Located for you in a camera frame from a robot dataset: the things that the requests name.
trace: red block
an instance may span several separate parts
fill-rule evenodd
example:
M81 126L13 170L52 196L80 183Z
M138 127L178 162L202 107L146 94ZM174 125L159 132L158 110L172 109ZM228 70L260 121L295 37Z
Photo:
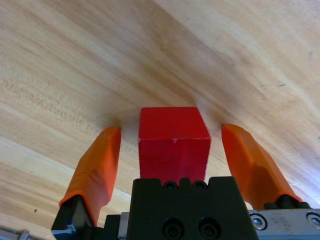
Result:
M140 177L204 180L211 137L196 107L147 107L139 129Z

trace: red cube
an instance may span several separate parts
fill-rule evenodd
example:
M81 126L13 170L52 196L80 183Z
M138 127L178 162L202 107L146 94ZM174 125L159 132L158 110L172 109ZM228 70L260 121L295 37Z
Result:
M140 177L162 184L204 180L211 137L196 107L146 107L139 129Z

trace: silver screw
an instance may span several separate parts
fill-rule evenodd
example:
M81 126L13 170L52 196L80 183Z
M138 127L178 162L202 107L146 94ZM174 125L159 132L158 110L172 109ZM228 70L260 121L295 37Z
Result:
M309 223L311 223L317 229L320 229L320 216L318 216L314 213L308 213L308 215L306 217L307 217Z
M252 220L252 223L253 223L255 229L262 231L267 228L267 222L262 216L260 216L256 213L253 213L250 215L250 218Z

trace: orange rubber pad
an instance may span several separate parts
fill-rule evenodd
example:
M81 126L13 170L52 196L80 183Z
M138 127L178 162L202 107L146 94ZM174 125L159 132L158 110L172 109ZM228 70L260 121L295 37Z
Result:
M115 187L121 130L109 127L100 133L80 159L61 205L80 195L94 226L100 210L111 200Z
M244 200L253 209L275 203L281 195L289 195L299 202L272 157L243 128L224 124L222 142L232 176L235 177Z

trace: screw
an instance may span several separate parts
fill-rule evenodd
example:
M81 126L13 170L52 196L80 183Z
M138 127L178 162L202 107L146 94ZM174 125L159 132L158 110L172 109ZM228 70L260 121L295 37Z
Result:
M207 184L204 181L195 181L193 185L196 189L207 189Z
M320 229L320 216L318 214L308 213L306 217L310 224L315 226L317 229Z
M217 240L221 234L221 228L213 218L204 217L199 222L199 232L205 240Z
M174 181L167 181L163 187L168 190L176 190L178 185Z
M170 218L164 222L163 234L167 240L180 240L184 235L184 226L176 218Z
M267 228L267 222L261 215L253 213L250 215L250 218L252 220L252 223L255 229L262 231Z

